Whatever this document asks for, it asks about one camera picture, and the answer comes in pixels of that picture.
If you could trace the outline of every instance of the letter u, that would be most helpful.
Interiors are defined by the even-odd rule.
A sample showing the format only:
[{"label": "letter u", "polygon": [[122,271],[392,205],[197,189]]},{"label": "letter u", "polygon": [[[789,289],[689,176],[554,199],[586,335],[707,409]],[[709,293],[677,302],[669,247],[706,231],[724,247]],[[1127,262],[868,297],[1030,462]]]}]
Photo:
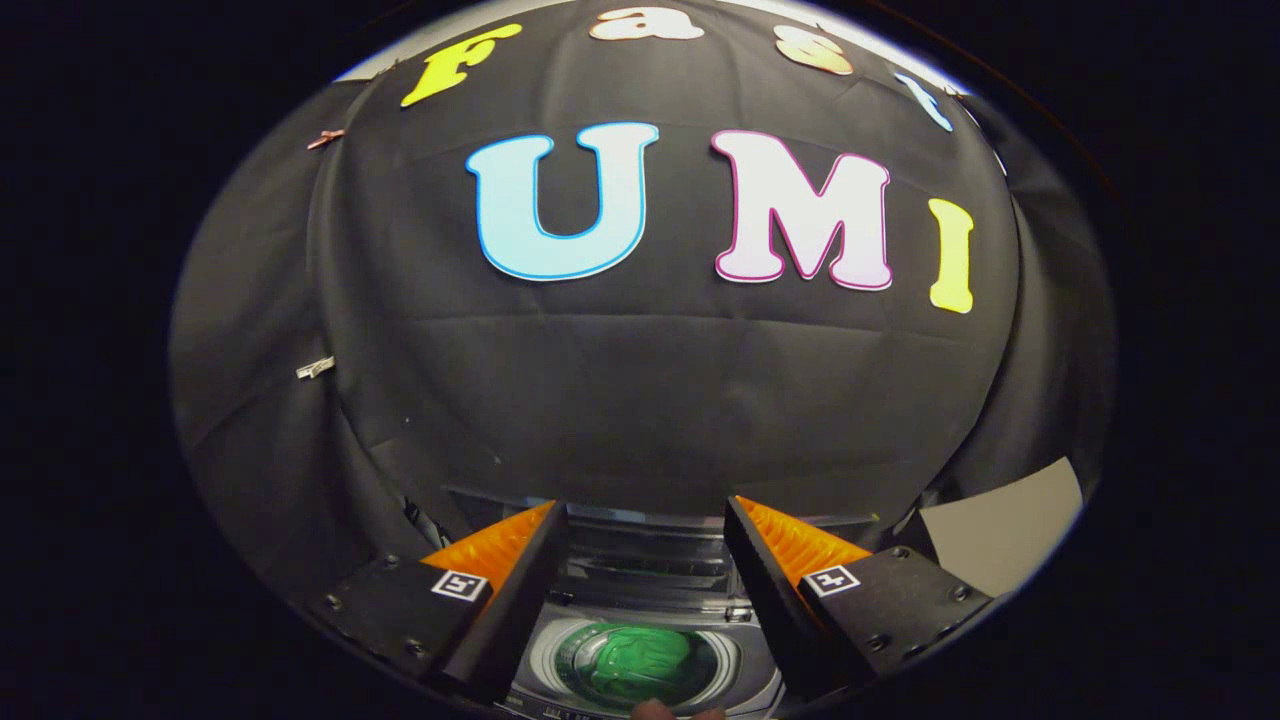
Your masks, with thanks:
[{"label": "letter u", "polygon": [[554,142],[541,135],[476,150],[466,168],[476,176],[480,246],[493,266],[526,281],[585,278],[617,265],[644,234],[644,149],[658,140],[648,123],[604,123],[577,135],[595,151],[600,213],[572,236],[550,234],[538,219],[538,160]]}]

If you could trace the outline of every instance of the wrinkled fabric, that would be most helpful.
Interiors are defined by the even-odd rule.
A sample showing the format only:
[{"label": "wrinkled fabric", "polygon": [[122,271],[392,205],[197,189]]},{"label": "wrinkled fabric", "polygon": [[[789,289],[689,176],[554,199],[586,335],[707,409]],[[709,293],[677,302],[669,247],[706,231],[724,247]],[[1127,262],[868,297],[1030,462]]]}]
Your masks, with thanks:
[{"label": "wrinkled fabric", "polygon": [[[588,29],[614,6],[572,3],[508,18],[520,35],[410,108],[435,49],[334,83],[219,196],[175,302],[175,414],[210,511],[278,592],[374,552],[431,552],[406,498],[453,538],[479,529],[443,486],[708,516],[744,495],[791,515],[876,512],[873,537],[931,483],[963,496],[1096,452],[1082,423],[1107,407],[1105,281],[1036,151],[1011,131],[991,141],[1006,183],[998,114],[979,129],[934,92],[947,133],[877,55],[841,42],[854,74],[823,73],[773,47],[786,19],[672,6],[705,35],[598,41]],[[466,158],[552,137],[540,220],[572,234],[598,213],[576,133],[622,120],[660,131],[631,255],[562,283],[489,264]],[[721,129],[781,138],[815,188],[841,152],[887,167],[892,286],[804,281],[777,228],[781,278],[718,277],[733,231]],[[964,315],[929,302],[933,197],[975,223]],[[294,377],[329,355],[333,370]]]}]

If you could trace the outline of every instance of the green fabric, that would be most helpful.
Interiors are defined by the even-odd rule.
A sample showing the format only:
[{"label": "green fabric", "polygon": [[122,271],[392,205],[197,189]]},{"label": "green fabric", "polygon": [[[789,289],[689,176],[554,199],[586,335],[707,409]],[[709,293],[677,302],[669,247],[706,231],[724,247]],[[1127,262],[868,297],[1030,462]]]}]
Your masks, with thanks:
[{"label": "green fabric", "polygon": [[[607,641],[584,662],[580,650],[600,634]],[[709,650],[694,633],[598,623],[564,641],[557,666],[570,687],[603,705],[628,707],[652,697],[678,705],[698,694],[714,673]]]}]

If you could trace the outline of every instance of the yellow letter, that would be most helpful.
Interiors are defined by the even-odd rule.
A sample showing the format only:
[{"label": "yellow letter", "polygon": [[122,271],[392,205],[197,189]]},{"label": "yellow letter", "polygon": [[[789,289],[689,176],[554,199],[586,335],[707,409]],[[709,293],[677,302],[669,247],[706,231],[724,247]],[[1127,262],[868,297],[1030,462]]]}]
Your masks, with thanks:
[{"label": "yellow letter", "polygon": [[955,202],[929,200],[929,211],[938,219],[941,250],[938,282],[929,288],[929,300],[943,310],[968,313],[973,310],[969,292],[969,231],[973,218]]},{"label": "yellow letter", "polygon": [[703,28],[694,27],[689,15],[671,8],[626,8],[609,10],[599,18],[603,22],[591,28],[596,40],[636,40],[663,37],[667,40],[692,40],[703,36]]},{"label": "yellow letter", "polygon": [[401,100],[401,108],[408,108],[424,97],[435,95],[442,90],[448,90],[467,79],[467,73],[460,73],[458,65],[466,63],[470,68],[483,63],[493,53],[495,44],[492,38],[511,37],[520,31],[521,27],[518,24],[511,23],[436,51],[426,59],[426,69],[422,70],[422,77],[417,81],[417,87],[413,88],[413,92],[406,95],[404,100]]},{"label": "yellow letter", "polygon": [[810,65],[837,76],[847,76],[854,72],[849,60],[841,58],[845,51],[829,38],[790,26],[774,27],[773,35],[778,37],[778,50],[801,65]]}]

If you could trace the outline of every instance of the letter m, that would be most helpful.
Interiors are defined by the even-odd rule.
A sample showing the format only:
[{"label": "letter m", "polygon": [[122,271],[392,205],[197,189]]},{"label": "letter m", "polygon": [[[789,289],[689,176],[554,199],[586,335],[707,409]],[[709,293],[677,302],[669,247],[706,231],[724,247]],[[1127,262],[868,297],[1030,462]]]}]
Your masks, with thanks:
[{"label": "letter m", "polygon": [[773,218],[804,279],[813,279],[844,228],[844,246],[831,264],[841,287],[884,290],[893,281],[884,250],[884,186],[888,170],[867,158],[844,154],[814,192],[795,156],[778,138],[727,129],[712,146],[733,167],[733,245],[716,258],[724,279],[763,283],[786,268],[773,251]]}]

